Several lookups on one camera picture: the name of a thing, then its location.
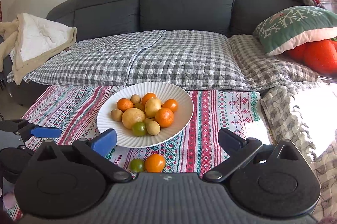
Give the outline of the green tomato on plate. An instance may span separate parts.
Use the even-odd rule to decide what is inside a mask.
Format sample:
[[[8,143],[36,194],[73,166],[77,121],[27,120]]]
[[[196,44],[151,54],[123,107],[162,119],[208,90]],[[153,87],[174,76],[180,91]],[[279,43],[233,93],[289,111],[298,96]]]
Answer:
[[[132,126],[132,133],[136,137],[143,137],[147,134],[146,124],[144,122],[136,122]]]

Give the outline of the orange mandarin right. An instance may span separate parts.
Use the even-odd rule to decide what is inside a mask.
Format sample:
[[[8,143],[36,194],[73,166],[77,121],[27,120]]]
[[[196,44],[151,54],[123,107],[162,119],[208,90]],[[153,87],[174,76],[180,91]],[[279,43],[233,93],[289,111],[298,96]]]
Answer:
[[[155,114],[155,121],[160,125],[160,127],[167,128],[171,126],[174,121],[174,113],[171,109],[161,108]]]

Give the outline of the red plush cushion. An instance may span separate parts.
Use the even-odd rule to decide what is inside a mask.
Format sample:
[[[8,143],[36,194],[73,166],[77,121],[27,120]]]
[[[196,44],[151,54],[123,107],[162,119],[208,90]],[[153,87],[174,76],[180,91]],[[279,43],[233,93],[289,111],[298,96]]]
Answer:
[[[285,51],[285,54],[320,74],[336,74],[336,41],[332,39],[307,42]]]

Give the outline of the orange tomato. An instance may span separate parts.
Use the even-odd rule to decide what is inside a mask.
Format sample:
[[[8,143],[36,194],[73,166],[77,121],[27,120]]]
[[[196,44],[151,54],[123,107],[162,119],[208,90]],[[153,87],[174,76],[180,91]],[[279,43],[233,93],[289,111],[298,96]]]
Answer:
[[[165,165],[165,158],[159,154],[152,154],[145,161],[145,169],[150,173],[161,173]]]
[[[175,99],[168,99],[162,104],[163,108],[170,109],[173,113],[178,110],[179,104]]]

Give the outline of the white ribbed plate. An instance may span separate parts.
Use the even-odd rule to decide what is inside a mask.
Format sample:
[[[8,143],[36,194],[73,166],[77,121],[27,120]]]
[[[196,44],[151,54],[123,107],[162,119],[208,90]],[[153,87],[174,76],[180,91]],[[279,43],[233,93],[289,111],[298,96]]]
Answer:
[[[173,124],[161,129],[159,135],[136,137],[132,131],[126,129],[121,121],[114,121],[110,112],[116,108],[116,104],[121,98],[130,98],[133,94],[140,96],[152,92],[165,102],[167,99],[175,99],[178,103],[178,110],[174,113]],[[117,145],[126,148],[145,148],[162,144],[178,135],[190,122],[194,112],[194,104],[189,94],[182,88],[165,82],[144,82],[135,84],[112,95],[100,108],[96,124],[100,133],[107,129],[114,129],[117,134]]]

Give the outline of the red green patterned tablecloth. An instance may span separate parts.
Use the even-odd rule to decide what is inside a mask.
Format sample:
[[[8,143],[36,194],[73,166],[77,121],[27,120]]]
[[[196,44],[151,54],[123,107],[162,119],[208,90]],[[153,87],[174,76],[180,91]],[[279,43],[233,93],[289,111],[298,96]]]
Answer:
[[[30,108],[1,103],[5,119],[28,119],[42,126],[58,127],[62,137],[58,144],[67,145],[78,138],[91,139],[98,134],[96,117],[103,103],[120,90],[114,86],[52,86]],[[190,91],[194,113],[189,125],[170,141],[148,148],[115,147],[106,158],[129,169],[133,159],[146,160],[156,153],[166,160],[164,172],[197,172],[226,160],[228,155],[218,143],[218,131],[227,128],[242,138],[255,137],[269,143],[269,129],[261,117],[257,92]]]

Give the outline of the orange mandarin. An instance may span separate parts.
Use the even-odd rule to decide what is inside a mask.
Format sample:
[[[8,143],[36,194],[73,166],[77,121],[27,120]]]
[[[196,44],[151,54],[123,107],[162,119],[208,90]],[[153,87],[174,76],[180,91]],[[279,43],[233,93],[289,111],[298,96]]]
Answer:
[[[121,98],[116,103],[116,108],[123,112],[133,107],[134,107],[133,102],[127,98]]]
[[[174,121],[174,113],[171,109],[161,108],[155,114],[155,121],[160,125],[160,127],[167,128],[171,126]]]

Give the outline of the large yellow fruit front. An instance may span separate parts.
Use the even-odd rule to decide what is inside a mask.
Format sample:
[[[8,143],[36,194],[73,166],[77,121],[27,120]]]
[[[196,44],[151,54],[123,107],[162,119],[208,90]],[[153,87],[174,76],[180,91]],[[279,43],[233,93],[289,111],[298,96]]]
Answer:
[[[142,110],[132,107],[122,114],[122,123],[126,129],[131,130],[135,123],[143,122],[145,118],[146,115]]]

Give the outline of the green snowflake pillow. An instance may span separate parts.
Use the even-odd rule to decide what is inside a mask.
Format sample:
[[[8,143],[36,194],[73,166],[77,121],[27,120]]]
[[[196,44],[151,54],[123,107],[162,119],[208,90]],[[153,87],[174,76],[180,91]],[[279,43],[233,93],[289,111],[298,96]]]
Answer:
[[[286,8],[262,21],[253,35],[267,55],[280,55],[308,42],[336,37],[336,14],[314,6]]]

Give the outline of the large yellow fruit back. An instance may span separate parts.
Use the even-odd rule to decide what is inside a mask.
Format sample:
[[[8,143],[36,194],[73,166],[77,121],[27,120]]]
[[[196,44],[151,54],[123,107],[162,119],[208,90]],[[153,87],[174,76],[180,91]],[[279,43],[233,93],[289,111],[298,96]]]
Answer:
[[[150,98],[145,106],[146,116],[149,118],[155,117],[156,113],[162,108],[162,102],[159,98]]]

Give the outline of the cream white blanket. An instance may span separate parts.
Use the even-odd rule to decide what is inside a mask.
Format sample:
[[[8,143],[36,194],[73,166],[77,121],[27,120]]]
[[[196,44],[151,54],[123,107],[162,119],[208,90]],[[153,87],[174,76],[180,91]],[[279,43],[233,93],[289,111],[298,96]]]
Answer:
[[[17,14],[12,22],[1,23],[1,71],[10,56],[14,82],[46,63],[51,57],[75,44],[77,28],[28,13]]]

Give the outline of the orange mandarin left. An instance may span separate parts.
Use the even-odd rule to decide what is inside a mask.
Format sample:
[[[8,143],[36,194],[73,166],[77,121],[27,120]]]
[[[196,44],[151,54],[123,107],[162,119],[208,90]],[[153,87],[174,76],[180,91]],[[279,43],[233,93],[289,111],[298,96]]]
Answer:
[[[121,98],[116,103],[116,108],[123,112],[133,107],[134,107],[133,102],[127,98]]]

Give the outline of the grey checkered quilt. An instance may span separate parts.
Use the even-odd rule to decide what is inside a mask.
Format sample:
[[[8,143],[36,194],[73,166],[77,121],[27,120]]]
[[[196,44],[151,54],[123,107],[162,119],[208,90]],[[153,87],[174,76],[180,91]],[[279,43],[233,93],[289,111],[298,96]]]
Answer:
[[[185,90],[253,90],[229,39],[196,30],[153,30],[77,42],[23,77],[63,86],[168,82]]]

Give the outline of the small brown fruit front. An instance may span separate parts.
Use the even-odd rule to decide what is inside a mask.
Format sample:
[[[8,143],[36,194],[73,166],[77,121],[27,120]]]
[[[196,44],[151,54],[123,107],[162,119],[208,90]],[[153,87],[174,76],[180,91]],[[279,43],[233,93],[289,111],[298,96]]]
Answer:
[[[123,111],[120,109],[114,109],[110,113],[112,120],[117,121],[117,122],[122,120],[122,115],[123,115]]]

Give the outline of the large yellow fruit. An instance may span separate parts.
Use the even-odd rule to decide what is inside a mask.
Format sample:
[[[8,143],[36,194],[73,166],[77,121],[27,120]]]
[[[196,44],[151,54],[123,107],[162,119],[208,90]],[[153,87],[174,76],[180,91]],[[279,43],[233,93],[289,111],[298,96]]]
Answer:
[[[156,113],[162,108],[162,102],[159,98],[150,98],[145,106],[146,116],[149,118],[155,117]]]
[[[122,114],[122,123],[126,129],[131,130],[135,123],[143,122],[145,118],[146,115],[142,110],[132,107]]]

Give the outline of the green tomato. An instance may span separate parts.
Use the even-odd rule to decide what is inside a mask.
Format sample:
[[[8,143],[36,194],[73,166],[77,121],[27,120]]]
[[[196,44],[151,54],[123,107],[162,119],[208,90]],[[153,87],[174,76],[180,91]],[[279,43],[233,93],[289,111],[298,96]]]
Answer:
[[[136,122],[132,126],[132,133],[136,137],[143,137],[147,134],[146,124],[144,122]]]
[[[133,159],[129,165],[130,170],[133,173],[139,173],[145,171],[145,162],[142,159]]]

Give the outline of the small yellow-brown fruit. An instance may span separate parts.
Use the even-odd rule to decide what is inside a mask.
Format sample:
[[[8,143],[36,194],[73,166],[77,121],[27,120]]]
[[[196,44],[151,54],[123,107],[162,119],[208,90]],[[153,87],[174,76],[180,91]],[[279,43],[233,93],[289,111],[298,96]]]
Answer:
[[[146,122],[146,130],[150,135],[155,136],[160,133],[161,128],[160,128],[159,123],[157,123],[156,121],[152,119],[149,119]]]

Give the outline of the dark grey sofa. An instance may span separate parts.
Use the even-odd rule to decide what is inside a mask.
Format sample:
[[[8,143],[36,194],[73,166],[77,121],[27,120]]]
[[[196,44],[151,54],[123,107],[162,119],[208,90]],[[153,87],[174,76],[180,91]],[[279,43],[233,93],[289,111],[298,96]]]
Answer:
[[[253,35],[257,25],[302,0],[68,0],[49,11],[47,19],[77,28],[76,42],[153,30],[209,31],[226,36]],[[51,85],[16,85],[12,61],[3,61],[7,91],[31,106]]]

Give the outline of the beige checkered quilt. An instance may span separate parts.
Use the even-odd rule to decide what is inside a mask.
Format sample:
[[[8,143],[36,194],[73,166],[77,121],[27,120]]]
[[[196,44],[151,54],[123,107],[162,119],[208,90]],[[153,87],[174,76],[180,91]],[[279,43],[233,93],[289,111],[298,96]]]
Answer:
[[[273,140],[290,139],[320,182],[314,216],[336,217],[336,84],[286,57],[267,56],[252,35],[234,35],[229,45],[239,86],[262,93]]]

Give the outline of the small brown fruit back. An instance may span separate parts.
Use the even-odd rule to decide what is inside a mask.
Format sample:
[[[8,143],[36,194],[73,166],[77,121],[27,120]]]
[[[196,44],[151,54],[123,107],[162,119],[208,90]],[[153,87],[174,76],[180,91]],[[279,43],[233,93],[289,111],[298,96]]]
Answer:
[[[141,97],[138,95],[138,94],[134,94],[131,96],[130,98],[130,101],[133,103],[133,104],[139,104],[141,103]]]

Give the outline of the small brown fruit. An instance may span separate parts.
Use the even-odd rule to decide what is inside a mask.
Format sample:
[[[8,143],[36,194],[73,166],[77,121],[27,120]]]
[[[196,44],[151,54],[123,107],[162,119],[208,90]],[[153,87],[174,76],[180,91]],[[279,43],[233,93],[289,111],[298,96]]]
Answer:
[[[117,121],[117,122],[122,120],[122,115],[123,115],[123,111],[120,109],[114,109],[110,113],[112,120]]]
[[[138,94],[134,94],[131,96],[130,98],[130,101],[133,103],[133,104],[139,104],[141,103],[141,97],[138,95]]]

